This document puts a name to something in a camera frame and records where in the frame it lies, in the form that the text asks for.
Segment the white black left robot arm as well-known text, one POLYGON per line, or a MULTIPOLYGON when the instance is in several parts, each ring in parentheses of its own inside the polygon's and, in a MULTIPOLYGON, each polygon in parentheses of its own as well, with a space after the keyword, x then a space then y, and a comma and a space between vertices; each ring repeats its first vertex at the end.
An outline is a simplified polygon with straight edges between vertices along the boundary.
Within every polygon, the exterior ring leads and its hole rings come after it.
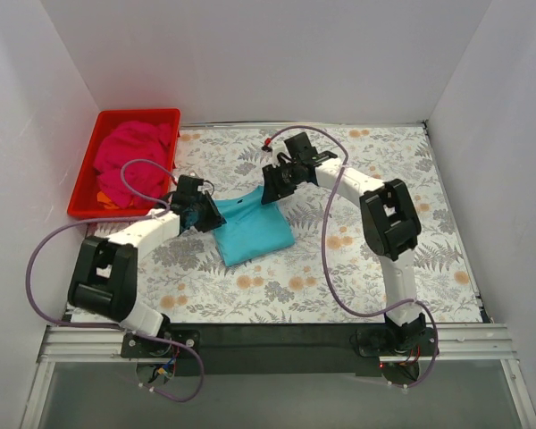
POLYGON ((142 219, 106 237, 85 238, 71 277, 69 303, 142 336, 141 346, 150 356, 165 356, 172 346, 170 319, 138 297, 138 262, 184 231, 209 232, 226 223, 206 188, 211 184, 181 175, 176 190, 142 219))

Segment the turquoise t shirt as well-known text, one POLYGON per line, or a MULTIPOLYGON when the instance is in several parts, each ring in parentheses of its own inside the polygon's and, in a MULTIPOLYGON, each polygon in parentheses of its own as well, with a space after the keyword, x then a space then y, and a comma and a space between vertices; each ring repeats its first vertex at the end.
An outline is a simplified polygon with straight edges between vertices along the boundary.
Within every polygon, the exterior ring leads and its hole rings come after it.
POLYGON ((289 222, 276 203, 262 204, 264 187, 234 199, 215 200, 226 221, 213 230, 216 247, 227 267, 295 244, 289 222))

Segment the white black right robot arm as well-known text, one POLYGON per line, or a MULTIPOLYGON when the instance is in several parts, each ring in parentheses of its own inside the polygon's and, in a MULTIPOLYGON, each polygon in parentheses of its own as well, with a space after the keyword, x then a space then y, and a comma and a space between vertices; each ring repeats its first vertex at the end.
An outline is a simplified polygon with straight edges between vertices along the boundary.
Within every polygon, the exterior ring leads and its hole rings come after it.
POLYGON ((356 332, 356 349, 364 357, 389 352, 406 355, 418 347, 426 332, 414 271, 422 226, 408 188, 399 179, 381 181, 359 172, 348 166, 346 156, 318 151, 308 131, 300 128, 281 148, 271 139, 264 142, 262 150, 271 153, 272 161, 262 169, 262 202, 267 205, 287 198, 300 184, 312 183, 359 208, 365 243, 380 261, 386 307, 372 313, 382 316, 382 323, 356 332))

